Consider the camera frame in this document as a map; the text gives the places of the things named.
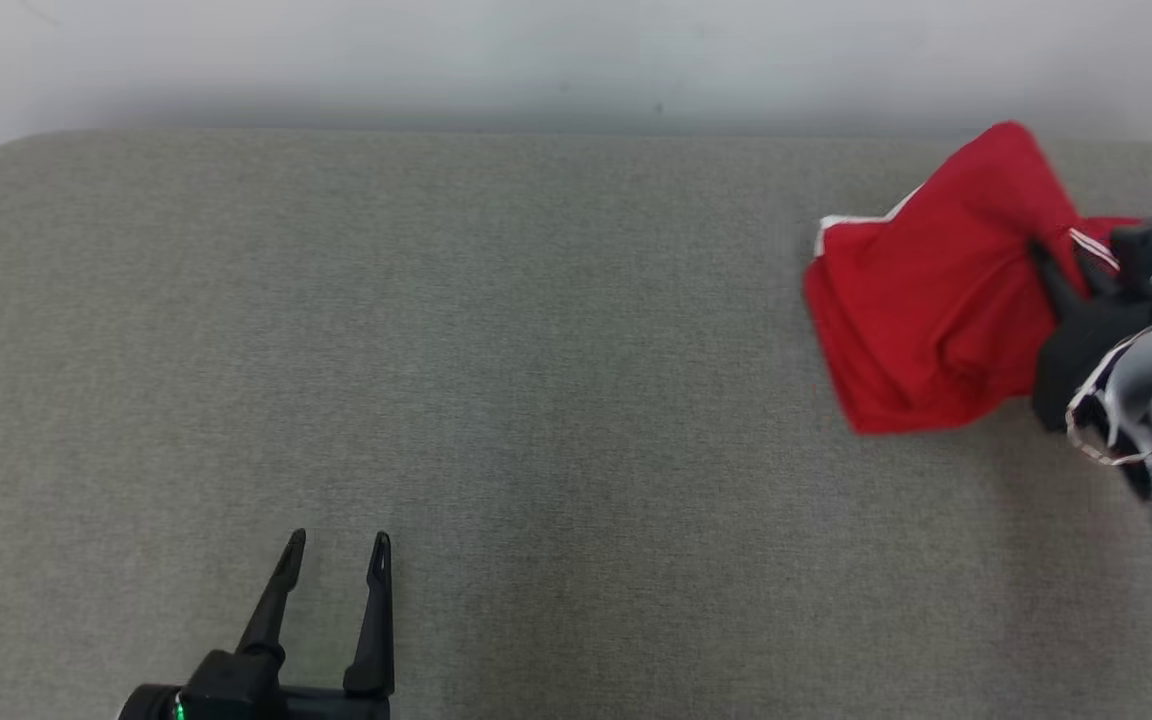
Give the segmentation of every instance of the folded garment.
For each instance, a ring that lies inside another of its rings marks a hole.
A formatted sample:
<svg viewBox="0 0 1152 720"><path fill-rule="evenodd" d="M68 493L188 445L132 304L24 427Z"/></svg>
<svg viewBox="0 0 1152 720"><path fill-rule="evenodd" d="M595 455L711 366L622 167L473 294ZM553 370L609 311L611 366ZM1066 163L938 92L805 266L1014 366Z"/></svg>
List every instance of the folded garment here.
<svg viewBox="0 0 1152 720"><path fill-rule="evenodd" d="M1087 293L1075 252L1112 263L1018 123L988 129L882 218L823 219L808 305L858 433L954 429L1033 388L1056 327L1030 243Z"/></svg>

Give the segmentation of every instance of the folded red cloth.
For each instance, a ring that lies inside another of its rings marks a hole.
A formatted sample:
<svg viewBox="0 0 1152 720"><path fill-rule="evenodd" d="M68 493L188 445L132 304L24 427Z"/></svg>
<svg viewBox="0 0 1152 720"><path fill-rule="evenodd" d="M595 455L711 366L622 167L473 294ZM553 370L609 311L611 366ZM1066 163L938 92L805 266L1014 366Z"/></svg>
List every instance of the folded red cloth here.
<svg viewBox="0 0 1152 720"><path fill-rule="evenodd" d="M970 142L885 218L824 219L805 294L852 429L958 427L1028 395L1056 327L1029 243L1085 293L1075 245L1135 222L1079 218L1018 123Z"/></svg>

